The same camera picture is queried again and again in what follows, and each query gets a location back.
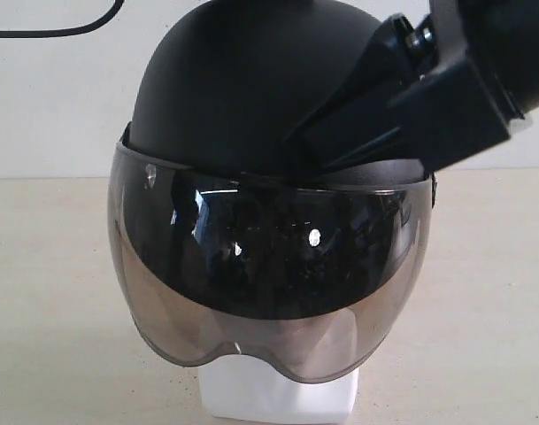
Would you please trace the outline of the black-sleeved right robot arm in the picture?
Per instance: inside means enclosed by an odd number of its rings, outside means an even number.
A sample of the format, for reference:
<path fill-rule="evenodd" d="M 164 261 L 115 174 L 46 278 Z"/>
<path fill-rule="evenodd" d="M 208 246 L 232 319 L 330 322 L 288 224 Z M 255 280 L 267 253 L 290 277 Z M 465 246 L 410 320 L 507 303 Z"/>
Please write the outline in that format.
<path fill-rule="evenodd" d="M 539 1 L 460 1 L 466 33 L 524 112 L 539 108 Z"/>

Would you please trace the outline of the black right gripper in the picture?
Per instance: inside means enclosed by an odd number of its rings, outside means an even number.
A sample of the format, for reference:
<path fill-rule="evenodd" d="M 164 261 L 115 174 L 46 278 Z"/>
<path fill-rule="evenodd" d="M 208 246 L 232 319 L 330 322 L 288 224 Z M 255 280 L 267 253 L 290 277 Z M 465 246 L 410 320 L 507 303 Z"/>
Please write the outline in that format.
<path fill-rule="evenodd" d="M 372 33 L 340 87 L 283 141 L 293 171 L 339 171 L 418 159 L 437 172 L 511 139 L 527 115 L 466 31 L 458 1 L 432 1 L 436 60 L 420 57 L 403 14 Z"/>

